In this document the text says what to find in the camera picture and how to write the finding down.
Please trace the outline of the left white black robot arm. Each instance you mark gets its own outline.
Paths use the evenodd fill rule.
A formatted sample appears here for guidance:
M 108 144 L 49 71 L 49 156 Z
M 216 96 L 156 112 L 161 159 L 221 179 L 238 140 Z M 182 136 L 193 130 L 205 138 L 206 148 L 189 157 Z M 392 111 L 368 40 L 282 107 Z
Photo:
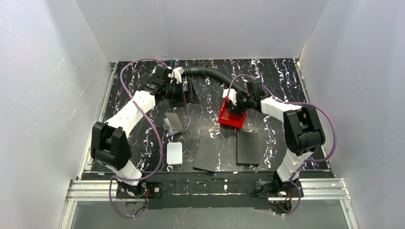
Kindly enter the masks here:
M 150 120 L 146 115 L 148 111 L 165 99 L 175 107 L 199 103 L 191 79 L 186 80 L 187 89 L 183 88 L 181 76 L 184 73 L 182 67 L 158 66 L 154 74 L 141 82 L 130 101 L 118 113 L 105 122 L 93 125 L 91 158 L 113 171 L 118 181 L 136 187 L 144 179 L 131 160 L 128 136 L 142 118 Z

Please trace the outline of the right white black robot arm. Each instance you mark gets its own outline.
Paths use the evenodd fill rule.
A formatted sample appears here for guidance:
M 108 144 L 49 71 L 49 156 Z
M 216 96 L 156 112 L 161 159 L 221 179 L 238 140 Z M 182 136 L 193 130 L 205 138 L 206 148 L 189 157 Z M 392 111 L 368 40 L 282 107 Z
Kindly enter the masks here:
M 232 80 L 223 92 L 225 107 L 238 117 L 253 109 L 283 122 L 287 151 L 274 179 L 279 183 L 298 179 L 313 152 L 325 143 L 316 108 L 304 103 L 283 102 L 266 93 L 260 80 L 247 82 L 246 86 L 247 90 L 237 89 Z

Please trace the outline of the red plastic tray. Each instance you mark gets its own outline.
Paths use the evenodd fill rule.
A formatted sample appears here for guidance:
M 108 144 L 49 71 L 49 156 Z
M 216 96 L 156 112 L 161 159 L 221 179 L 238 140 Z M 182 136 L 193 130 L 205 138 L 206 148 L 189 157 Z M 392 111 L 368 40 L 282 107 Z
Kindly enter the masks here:
M 223 125 L 228 125 L 240 129 L 243 126 L 247 113 L 238 110 L 232 112 L 232 107 L 232 101 L 229 99 L 229 97 L 225 97 L 224 102 L 220 108 L 218 122 Z

